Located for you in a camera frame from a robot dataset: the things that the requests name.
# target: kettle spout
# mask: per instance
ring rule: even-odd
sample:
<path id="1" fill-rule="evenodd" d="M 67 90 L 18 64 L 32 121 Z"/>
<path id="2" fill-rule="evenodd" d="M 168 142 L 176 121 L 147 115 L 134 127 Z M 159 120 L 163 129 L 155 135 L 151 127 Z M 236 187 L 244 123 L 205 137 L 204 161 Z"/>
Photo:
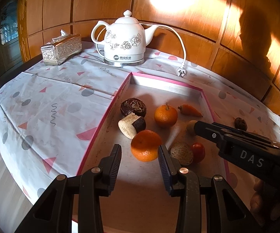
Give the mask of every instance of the kettle spout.
<path id="1" fill-rule="evenodd" d="M 145 46 L 147 46 L 149 43 L 151 43 L 152 38 L 154 36 L 154 32 L 158 28 L 158 25 L 152 25 L 150 28 L 147 28 L 144 30 L 145 34 Z"/>

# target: red tomato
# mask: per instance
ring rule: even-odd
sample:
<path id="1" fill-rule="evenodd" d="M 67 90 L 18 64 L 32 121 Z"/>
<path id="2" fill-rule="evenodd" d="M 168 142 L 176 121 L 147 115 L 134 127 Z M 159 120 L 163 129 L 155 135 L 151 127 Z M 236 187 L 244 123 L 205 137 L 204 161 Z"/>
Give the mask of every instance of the red tomato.
<path id="1" fill-rule="evenodd" d="M 195 164 L 201 162 L 206 156 L 205 147 L 201 143 L 193 144 L 191 150 L 194 153 L 193 163 Z"/>

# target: floral pattern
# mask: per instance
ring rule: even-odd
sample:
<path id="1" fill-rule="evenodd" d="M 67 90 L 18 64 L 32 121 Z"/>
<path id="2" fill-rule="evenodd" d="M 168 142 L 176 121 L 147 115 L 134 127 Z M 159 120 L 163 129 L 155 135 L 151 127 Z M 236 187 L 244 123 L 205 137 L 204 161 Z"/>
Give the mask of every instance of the floral pattern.
<path id="1" fill-rule="evenodd" d="M 124 43 L 121 45 L 121 49 L 131 49 L 131 44 L 128 41 L 124 41 Z"/>
<path id="2" fill-rule="evenodd" d="M 115 39 L 115 38 L 116 38 L 116 35 L 112 34 L 111 30 L 108 30 L 105 33 L 104 40 L 105 40 L 106 43 L 111 43 L 111 40 Z"/>
<path id="3" fill-rule="evenodd" d="M 110 46 L 111 46 L 111 50 L 114 50 L 115 48 L 119 47 L 119 44 L 118 43 L 110 43 Z"/>
<path id="4" fill-rule="evenodd" d="M 141 35 L 140 35 L 140 33 L 138 33 L 138 35 L 137 35 L 136 37 L 133 37 L 133 38 L 130 40 L 130 42 L 131 42 L 131 44 L 132 44 L 133 46 L 138 46 L 138 45 L 140 45 L 140 43 L 141 43 Z"/>

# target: kettle base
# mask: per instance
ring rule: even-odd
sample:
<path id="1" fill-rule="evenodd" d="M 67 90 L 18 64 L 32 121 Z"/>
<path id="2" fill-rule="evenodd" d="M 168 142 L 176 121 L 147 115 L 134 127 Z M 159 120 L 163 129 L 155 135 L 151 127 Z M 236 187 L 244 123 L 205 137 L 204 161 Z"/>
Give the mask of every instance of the kettle base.
<path id="1" fill-rule="evenodd" d="M 108 61 L 106 59 L 103 59 L 103 62 L 109 66 L 115 66 L 115 67 L 138 66 L 138 65 L 142 65 L 144 63 L 144 58 L 142 60 L 139 60 L 136 62 L 131 62 L 131 63 L 113 62 L 113 61 Z"/>

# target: metal screw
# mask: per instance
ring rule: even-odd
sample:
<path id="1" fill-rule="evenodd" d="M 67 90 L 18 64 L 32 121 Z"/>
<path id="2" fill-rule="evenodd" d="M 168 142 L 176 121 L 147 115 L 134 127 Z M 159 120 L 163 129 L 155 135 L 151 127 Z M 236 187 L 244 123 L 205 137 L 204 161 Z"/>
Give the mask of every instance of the metal screw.
<path id="1" fill-rule="evenodd" d="M 99 167 L 92 168 L 92 173 L 99 173 L 101 169 Z"/>
<path id="2" fill-rule="evenodd" d="M 180 171 L 180 173 L 183 173 L 183 174 L 188 173 L 188 169 L 185 167 L 181 167 L 179 171 Z"/>
<path id="3" fill-rule="evenodd" d="M 57 180 L 64 180 L 66 176 L 64 174 L 60 174 L 56 177 Z"/>
<path id="4" fill-rule="evenodd" d="M 222 177 L 221 175 L 215 175 L 215 176 L 214 176 L 214 179 L 215 179 L 216 181 L 222 181 L 222 180 L 223 180 L 223 177 Z"/>

